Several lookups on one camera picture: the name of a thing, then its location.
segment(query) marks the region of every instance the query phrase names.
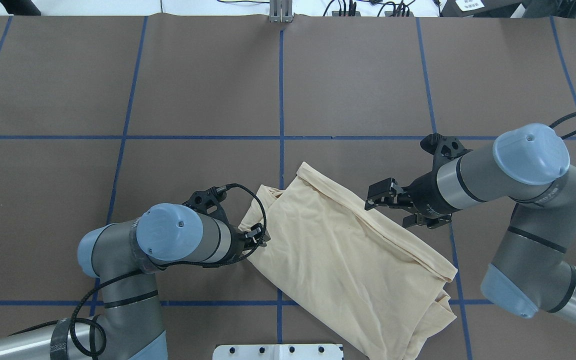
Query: beige cloth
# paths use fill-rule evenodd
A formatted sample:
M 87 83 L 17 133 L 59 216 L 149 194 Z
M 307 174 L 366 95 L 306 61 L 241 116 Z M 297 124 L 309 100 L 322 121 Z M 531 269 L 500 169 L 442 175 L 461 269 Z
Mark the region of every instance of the beige cloth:
M 261 186 L 271 240 L 249 257 L 279 289 L 371 360 L 414 359 L 455 319 L 457 269 L 305 162 L 284 191 Z M 256 202 L 240 229 L 262 219 Z

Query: paper label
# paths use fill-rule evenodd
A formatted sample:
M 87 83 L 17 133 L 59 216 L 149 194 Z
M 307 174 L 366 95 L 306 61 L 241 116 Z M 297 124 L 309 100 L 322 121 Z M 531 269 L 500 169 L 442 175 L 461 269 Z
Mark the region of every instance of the paper label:
M 455 2 L 462 12 L 469 12 L 485 7 L 482 0 L 455 0 Z

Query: folded fabric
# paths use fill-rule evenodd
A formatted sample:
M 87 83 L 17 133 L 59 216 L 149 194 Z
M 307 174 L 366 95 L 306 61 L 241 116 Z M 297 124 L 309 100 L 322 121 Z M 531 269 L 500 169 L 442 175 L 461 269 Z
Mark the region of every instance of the folded fabric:
M 268 246 L 248 259 L 371 360 L 414 359 L 456 318 L 457 269 L 428 244 L 305 162 L 286 190 L 261 186 Z M 253 202 L 239 228 L 262 219 Z

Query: white bracket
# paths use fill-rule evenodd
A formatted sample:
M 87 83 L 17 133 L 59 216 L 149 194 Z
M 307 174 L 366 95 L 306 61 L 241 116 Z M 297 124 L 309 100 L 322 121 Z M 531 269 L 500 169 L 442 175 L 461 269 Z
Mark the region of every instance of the white bracket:
M 212 360 L 343 360 L 340 344 L 220 345 Z
M 293 0 L 270 0 L 270 22 L 292 23 Z

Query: blue joint cap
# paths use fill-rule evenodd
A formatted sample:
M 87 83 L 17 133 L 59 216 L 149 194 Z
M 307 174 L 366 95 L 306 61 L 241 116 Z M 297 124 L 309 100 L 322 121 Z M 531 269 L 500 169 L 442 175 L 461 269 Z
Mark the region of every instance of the blue joint cap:
M 481 293 L 494 305 L 524 319 L 531 319 L 539 311 L 539 307 L 493 264 L 488 264 Z
M 84 274 L 90 276 L 90 278 L 99 278 L 99 275 L 92 267 L 92 251 L 95 248 L 97 239 L 99 239 L 99 235 L 101 235 L 101 233 L 103 233 L 104 230 L 106 230 L 106 228 L 110 225 L 115 224 L 109 223 L 104 227 L 92 230 L 91 232 L 84 235 L 84 237 L 79 242 L 79 246 L 77 248 L 77 261 L 79 262 L 81 269 L 84 271 Z
M 158 203 L 137 224 L 137 243 L 144 253 L 165 262 L 180 260 L 199 246 L 204 225 L 191 208 Z
M 166 330 L 128 360 L 168 360 Z
M 506 175 L 527 185 L 546 185 L 570 167 L 566 144 L 543 123 L 529 123 L 501 134 L 492 147 L 496 164 Z

